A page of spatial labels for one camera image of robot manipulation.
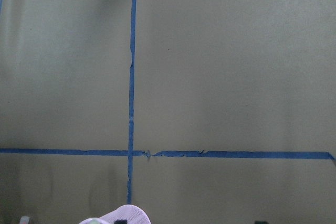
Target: horizontal tape strip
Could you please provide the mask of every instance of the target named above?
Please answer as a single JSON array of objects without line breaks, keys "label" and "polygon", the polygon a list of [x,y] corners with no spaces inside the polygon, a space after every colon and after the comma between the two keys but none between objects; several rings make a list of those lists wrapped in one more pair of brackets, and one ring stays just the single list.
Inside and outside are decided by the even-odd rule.
[{"label": "horizontal tape strip", "polygon": [[[62,150],[62,149],[19,149],[0,148],[0,153],[16,154],[54,154],[87,156],[128,156],[129,151],[119,150]],[[151,155],[150,152],[133,151],[133,156],[140,157],[216,157],[216,158],[286,158],[286,159],[330,159],[335,158],[329,152],[226,152],[226,151],[161,151]]]},{"label": "horizontal tape strip", "polygon": [[160,157],[217,157],[217,158],[287,158],[287,159],[331,159],[329,152],[226,152],[226,151],[161,151],[152,156]]},{"label": "horizontal tape strip", "polygon": [[[87,155],[87,156],[128,156],[128,150],[63,150],[63,149],[17,149],[3,148],[0,153],[17,154],[54,154],[54,155]],[[143,151],[133,151],[133,156],[143,156]]]}]

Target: vertical tape strip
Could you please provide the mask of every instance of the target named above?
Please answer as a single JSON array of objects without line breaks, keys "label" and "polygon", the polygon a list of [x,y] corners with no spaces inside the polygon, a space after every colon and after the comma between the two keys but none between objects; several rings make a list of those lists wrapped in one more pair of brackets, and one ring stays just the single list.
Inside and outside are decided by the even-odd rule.
[{"label": "vertical tape strip", "polygon": [[127,204],[132,203],[132,176],[133,176],[133,133],[134,133],[134,67],[135,67],[135,18],[137,11],[137,0],[132,0],[131,13],[131,55],[130,67],[130,101],[129,101],[129,125],[128,125],[128,182],[127,182]]}]

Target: blue painter's tape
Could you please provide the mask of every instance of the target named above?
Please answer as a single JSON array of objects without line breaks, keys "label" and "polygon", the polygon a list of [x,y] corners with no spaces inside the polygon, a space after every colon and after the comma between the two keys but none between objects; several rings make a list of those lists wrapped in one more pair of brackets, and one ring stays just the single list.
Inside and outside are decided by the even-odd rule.
[{"label": "blue painter's tape", "polygon": [[130,97],[129,97],[129,131],[128,131],[128,181],[127,204],[132,203],[132,175],[133,175],[133,149],[134,149],[134,77],[135,77],[135,21],[137,0],[132,0],[131,9],[131,67],[130,67]]},{"label": "blue painter's tape", "polygon": [[286,159],[331,159],[329,152],[225,152],[225,151],[161,151],[154,157],[217,157],[217,158],[286,158]]},{"label": "blue painter's tape", "polygon": [[[64,150],[64,149],[18,149],[0,148],[0,153],[51,154],[84,156],[128,156],[129,151],[119,150]],[[134,151],[133,157],[214,157],[214,158],[286,158],[336,160],[329,152],[225,152],[225,151],[161,151],[151,155],[149,151]]]},{"label": "blue painter's tape", "polygon": [[[63,150],[63,149],[18,149],[1,148],[0,153],[48,154],[48,155],[83,155],[83,156],[128,156],[128,151],[119,150]],[[133,156],[143,156],[144,151],[133,151]]]}]

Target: cardboard surface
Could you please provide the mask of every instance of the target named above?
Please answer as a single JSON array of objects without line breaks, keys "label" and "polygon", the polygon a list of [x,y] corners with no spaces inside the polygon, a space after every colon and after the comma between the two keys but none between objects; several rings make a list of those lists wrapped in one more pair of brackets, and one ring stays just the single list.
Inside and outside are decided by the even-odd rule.
[{"label": "cardboard surface", "polygon": [[[335,156],[335,11],[138,0],[134,150]],[[3,0],[0,148],[127,150],[130,18],[131,0]],[[133,204],[153,223],[336,220],[332,161],[133,161]],[[106,214],[126,203],[127,179],[127,157],[0,154],[0,224]]]},{"label": "cardboard surface", "polygon": [[127,150],[130,0],[3,0],[0,147]]},{"label": "cardboard surface", "polygon": [[135,148],[336,150],[334,1],[138,0]]},{"label": "cardboard surface", "polygon": [[126,202],[126,157],[1,154],[0,164],[0,223],[79,223]]},{"label": "cardboard surface", "polygon": [[331,161],[134,158],[134,204],[152,223],[332,224]]}]

